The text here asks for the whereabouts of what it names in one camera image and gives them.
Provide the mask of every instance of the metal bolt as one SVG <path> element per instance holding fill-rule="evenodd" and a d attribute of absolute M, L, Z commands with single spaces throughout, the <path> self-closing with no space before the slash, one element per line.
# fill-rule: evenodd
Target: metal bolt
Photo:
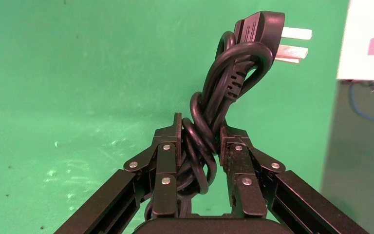
<path fill-rule="evenodd" d="M 134 162 L 130 162 L 130 167 L 131 168 L 134 168 L 134 167 L 137 167 L 138 166 L 138 162 L 134 161 Z"/>
<path fill-rule="evenodd" d="M 244 185 L 251 185 L 251 179 L 250 178 L 244 177 L 242 179 L 242 182 L 243 182 Z"/>
<path fill-rule="evenodd" d="M 170 184 L 170 182 L 171 182 L 171 179 L 168 178 L 168 177 L 164 177 L 164 178 L 161 180 L 161 183 L 162 183 L 162 184 Z"/>
<path fill-rule="evenodd" d="M 280 165 L 278 164 L 278 163 L 272 163 L 272 167 L 274 168 L 274 169 L 278 169 L 279 167 L 280 167 Z"/>

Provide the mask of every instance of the green backdrop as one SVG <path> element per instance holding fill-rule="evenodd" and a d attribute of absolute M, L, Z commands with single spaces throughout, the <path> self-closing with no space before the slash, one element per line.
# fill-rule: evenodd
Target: green backdrop
<path fill-rule="evenodd" d="M 0 233 L 53 233 L 174 112 L 189 115 L 221 34 L 260 10 L 312 29 L 311 41 L 282 41 L 309 55 L 276 62 L 227 120 L 318 189 L 347 4 L 0 0 Z M 230 212 L 222 170 L 193 211 Z"/>

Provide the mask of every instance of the plug prong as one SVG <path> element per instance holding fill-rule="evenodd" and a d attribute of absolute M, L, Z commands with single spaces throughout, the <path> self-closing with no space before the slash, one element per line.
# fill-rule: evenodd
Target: plug prong
<path fill-rule="evenodd" d="M 299 63 L 300 62 L 299 58 L 286 58 L 286 57 L 281 57 L 281 56 L 276 56 L 275 60 L 281 61 L 281 62 L 289 62 L 289 63 Z"/>
<path fill-rule="evenodd" d="M 290 59 L 304 59 L 307 56 L 307 48 L 290 45 L 279 45 L 276 56 Z"/>
<path fill-rule="evenodd" d="M 312 38 L 312 30 L 303 28 L 284 27 L 281 33 L 282 38 L 293 38 L 301 40 L 310 40 Z"/>

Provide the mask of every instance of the power cord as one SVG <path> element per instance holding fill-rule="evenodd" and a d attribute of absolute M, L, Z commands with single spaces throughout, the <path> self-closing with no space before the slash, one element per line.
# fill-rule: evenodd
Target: power cord
<path fill-rule="evenodd" d="M 202 92 L 190 99 L 189 118 L 182 119 L 182 160 L 177 173 L 179 217 L 191 210 L 191 199 L 206 194 L 217 171 L 220 128 L 232 103 L 256 85 L 274 60 L 299 63 L 307 48 L 280 45 L 281 37 L 310 39 L 311 30 L 284 27 L 284 13 L 262 11 L 236 23 L 234 33 L 225 32 L 218 44 Z M 247 79 L 247 74 L 256 69 Z M 152 203 L 145 219 L 152 217 Z"/>

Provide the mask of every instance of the blue cable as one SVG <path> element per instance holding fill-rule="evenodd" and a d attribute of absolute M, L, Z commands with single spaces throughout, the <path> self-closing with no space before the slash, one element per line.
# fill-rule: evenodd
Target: blue cable
<path fill-rule="evenodd" d="M 374 117 L 373 116 L 369 116 L 363 112 L 361 112 L 358 108 L 357 108 L 357 105 L 354 101 L 354 84 L 351 84 L 349 86 L 349 103 L 351 105 L 351 108 L 353 109 L 354 112 L 356 112 L 356 114 L 358 114 L 359 116 L 362 116 L 370 121 L 373 121 L 374 122 Z"/>

